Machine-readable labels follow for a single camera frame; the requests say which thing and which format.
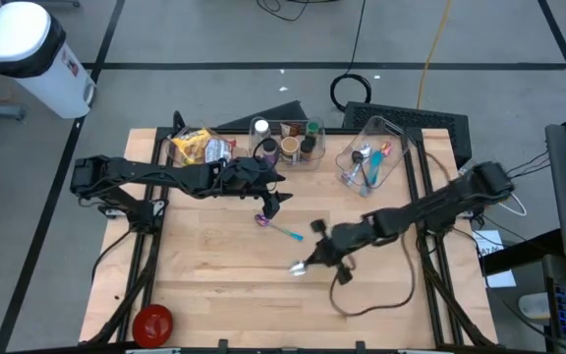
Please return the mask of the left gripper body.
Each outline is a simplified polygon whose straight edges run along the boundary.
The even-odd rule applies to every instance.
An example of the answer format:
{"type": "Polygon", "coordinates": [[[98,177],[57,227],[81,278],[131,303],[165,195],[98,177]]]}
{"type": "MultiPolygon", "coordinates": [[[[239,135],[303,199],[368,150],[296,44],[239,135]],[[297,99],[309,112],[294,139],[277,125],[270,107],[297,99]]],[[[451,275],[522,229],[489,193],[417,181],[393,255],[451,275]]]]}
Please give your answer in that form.
{"type": "Polygon", "coordinates": [[[221,172],[221,195],[262,199],[262,213],[272,219],[280,209],[281,196],[268,187],[282,181],[274,166],[260,157],[237,157],[221,172]]]}

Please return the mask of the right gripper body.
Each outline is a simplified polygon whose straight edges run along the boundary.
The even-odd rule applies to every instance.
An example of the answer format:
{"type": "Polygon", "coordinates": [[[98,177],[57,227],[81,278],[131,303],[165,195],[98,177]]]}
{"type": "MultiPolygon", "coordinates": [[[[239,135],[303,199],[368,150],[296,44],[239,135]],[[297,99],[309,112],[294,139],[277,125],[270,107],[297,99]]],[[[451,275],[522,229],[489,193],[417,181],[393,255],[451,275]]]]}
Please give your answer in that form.
{"type": "Polygon", "coordinates": [[[324,250],[324,262],[329,267],[337,267],[336,280],[341,285],[353,278],[351,269],[343,264],[343,259],[376,240],[374,228],[367,220],[336,224],[331,228],[330,235],[327,235],[326,224],[322,219],[313,221],[311,229],[321,236],[315,248],[321,247],[324,250]]]}

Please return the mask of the purple-label spice jar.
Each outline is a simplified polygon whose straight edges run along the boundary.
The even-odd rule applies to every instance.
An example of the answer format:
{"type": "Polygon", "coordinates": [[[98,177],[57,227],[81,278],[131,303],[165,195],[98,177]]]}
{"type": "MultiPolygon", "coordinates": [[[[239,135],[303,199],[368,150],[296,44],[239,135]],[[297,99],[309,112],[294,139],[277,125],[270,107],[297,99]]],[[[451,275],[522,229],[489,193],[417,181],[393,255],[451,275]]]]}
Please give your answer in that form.
{"type": "Polygon", "coordinates": [[[262,150],[262,158],[269,164],[269,165],[276,165],[279,159],[280,148],[278,143],[271,139],[265,139],[261,145],[262,150]]]}

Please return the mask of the furikake jar tan lid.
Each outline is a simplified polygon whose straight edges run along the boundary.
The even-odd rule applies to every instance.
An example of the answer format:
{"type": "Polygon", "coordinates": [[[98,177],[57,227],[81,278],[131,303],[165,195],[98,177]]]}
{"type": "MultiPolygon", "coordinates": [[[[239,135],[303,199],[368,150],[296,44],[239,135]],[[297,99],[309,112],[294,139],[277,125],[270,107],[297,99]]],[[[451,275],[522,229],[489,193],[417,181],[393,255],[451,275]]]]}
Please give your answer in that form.
{"type": "Polygon", "coordinates": [[[300,142],[295,137],[285,137],[280,143],[282,157],[289,163],[296,163],[299,157],[300,142]]]}

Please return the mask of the white-lid spice jar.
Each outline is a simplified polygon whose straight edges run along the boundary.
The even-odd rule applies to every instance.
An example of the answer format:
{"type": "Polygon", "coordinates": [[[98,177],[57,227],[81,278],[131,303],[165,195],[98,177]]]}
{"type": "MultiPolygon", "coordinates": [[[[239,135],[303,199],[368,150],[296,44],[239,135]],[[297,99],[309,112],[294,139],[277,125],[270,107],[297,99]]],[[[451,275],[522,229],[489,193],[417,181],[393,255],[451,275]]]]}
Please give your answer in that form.
{"type": "Polygon", "coordinates": [[[258,119],[254,123],[254,137],[257,143],[269,138],[271,135],[269,123],[264,119],[258,119]]]}

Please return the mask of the yellow ramen packet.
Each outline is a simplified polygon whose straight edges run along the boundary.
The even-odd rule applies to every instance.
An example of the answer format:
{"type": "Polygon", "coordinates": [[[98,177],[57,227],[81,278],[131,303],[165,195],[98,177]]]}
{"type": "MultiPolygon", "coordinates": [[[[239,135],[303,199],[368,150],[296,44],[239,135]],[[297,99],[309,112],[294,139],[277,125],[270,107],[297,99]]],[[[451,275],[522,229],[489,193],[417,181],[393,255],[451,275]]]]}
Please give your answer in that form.
{"type": "Polygon", "coordinates": [[[180,165],[204,163],[204,149],[211,134],[206,129],[196,130],[171,139],[175,147],[174,159],[180,165]]]}

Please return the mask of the clear plastic bin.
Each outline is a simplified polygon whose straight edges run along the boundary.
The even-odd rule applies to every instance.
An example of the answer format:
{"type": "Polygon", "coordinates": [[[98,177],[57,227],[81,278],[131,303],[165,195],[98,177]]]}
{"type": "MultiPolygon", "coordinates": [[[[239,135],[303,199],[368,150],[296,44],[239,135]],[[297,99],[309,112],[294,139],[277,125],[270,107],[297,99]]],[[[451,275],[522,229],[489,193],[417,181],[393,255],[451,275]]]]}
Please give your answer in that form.
{"type": "MultiPolygon", "coordinates": [[[[370,144],[371,146],[370,156],[364,165],[366,174],[368,174],[371,155],[377,150],[380,151],[381,146],[386,142],[391,143],[392,151],[389,156],[383,156],[376,183],[373,187],[368,187],[368,194],[364,198],[373,195],[401,164],[404,155],[410,149],[409,136],[406,134],[405,130],[381,116],[372,116],[361,131],[336,155],[336,177],[343,183],[341,179],[342,173],[352,166],[351,153],[354,150],[361,151],[364,144],[370,144]]],[[[351,186],[344,185],[354,193],[360,195],[360,189],[363,184],[363,174],[359,169],[353,184],[351,186]]]]}
{"type": "Polygon", "coordinates": [[[171,133],[167,140],[167,154],[176,166],[205,164],[235,157],[247,156],[248,151],[233,137],[224,137],[208,127],[185,127],[171,133]]]}
{"type": "Polygon", "coordinates": [[[280,154],[279,154],[279,159],[278,162],[276,164],[276,169],[279,171],[282,170],[292,170],[292,171],[309,171],[309,170],[314,170],[316,169],[322,158],[325,155],[325,150],[326,150],[326,146],[325,146],[325,130],[324,130],[324,125],[323,122],[317,118],[310,118],[309,120],[283,120],[283,119],[278,119],[278,120],[273,120],[273,119],[266,119],[263,117],[255,117],[252,120],[252,123],[250,125],[250,148],[249,148],[249,153],[251,155],[256,154],[257,156],[262,157],[262,150],[261,150],[261,145],[262,142],[265,140],[262,140],[260,143],[257,143],[255,141],[255,137],[254,137],[254,123],[256,120],[258,119],[264,119],[269,123],[270,126],[270,132],[271,135],[269,138],[275,140],[280,148],[280,154]],[[282,153],[281,153],[281,147],[280,147],[280,143],[282,141],[282,137],[281,137],[281,131],[280,131],[280,124],[284,123],[284,122],[293,122],[293,123],[298,123],[302,126],[301,129],[301,134],[297,137],[295,137],[301,144],[301,141],[306,139],[305,137],[305,129],[306,129],[306,125],[309,121],[317,121],[320,123],[321,125],[321,129],[319,132],[319,135],[317,136],[315,140],[315,148],[313,150],[313,154],[311,157],[310,161],[300,161],[300,150],[299,150],[299,157],[298,157],[298,161],[296,163],[289,163],[287,161],[285,161],[282,157],[282,153]]]}

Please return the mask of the black mesh computer case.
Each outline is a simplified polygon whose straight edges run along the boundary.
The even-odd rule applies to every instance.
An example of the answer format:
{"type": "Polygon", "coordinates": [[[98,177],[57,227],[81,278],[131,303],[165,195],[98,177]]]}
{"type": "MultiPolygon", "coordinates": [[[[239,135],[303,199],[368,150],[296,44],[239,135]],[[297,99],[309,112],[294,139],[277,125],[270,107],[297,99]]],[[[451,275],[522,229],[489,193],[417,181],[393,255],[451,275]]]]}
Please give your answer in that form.
{"type": "Polygon", "coordinates": [[[342,127],[361,129],[372,116],[381,116],[401,128],[446,129],[457,167],[463,167],[472,158],[466,115],[350,101],[345,108],[342,127]]]}

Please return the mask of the white paper sheet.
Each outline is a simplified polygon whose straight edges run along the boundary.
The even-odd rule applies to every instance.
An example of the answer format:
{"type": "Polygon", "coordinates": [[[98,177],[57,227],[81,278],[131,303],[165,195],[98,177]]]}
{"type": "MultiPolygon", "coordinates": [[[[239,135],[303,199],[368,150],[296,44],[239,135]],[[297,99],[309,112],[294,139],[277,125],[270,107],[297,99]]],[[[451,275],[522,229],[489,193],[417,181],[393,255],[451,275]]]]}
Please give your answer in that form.
{"type": "MultiPolygon", "coordinates": [[[[472,236],[477,242],[481,270],[484,270],[483,258],[495,252],[503,251],[504,245],[497,230],[473,230],[472,236]]],[[[487,288],[514,288],[517,286],[512,270],[487,275],[485,284],[487,288]]]]}

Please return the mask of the red bowl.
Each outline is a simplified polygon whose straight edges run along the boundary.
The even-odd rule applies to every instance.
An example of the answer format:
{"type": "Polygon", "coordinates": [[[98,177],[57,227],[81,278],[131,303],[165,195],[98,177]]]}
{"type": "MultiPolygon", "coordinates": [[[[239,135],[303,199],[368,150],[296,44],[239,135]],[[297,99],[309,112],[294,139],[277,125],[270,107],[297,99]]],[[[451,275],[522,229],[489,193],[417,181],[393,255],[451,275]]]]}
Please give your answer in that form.
{"type": "Polygon", "coordinates": [[[158,348],[165,344],[173,331],[173,316],[162,305],[150,304],[142,308],[133,321],[133,339],[146,349],[158,348]]]}

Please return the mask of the white rounded object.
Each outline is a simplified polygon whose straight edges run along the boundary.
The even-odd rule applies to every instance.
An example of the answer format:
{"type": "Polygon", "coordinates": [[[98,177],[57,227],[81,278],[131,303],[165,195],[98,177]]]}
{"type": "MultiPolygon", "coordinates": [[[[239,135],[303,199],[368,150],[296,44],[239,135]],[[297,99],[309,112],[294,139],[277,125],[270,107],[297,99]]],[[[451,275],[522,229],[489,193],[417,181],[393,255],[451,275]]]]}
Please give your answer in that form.
{"type": "Polygon", "coordinates": [[[520,296],[518,300],[518,308],[528,319],[538,321],[550,319],[549,299],[546,292],[520,296]]]}

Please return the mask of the white trash can black liner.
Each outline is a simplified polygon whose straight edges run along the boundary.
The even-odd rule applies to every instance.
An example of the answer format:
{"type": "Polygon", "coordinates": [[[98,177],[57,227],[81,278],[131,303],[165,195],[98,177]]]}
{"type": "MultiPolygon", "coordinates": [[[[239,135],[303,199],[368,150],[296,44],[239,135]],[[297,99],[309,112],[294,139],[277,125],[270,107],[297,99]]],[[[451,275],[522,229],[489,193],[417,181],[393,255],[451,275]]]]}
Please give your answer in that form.
{"type": "Polygon", "coordinates": [[[63,119],[81,118],[91,109],[95,80],[68,45],[61,23],[36,3],[0,6],[0,75],[63,119]]]}

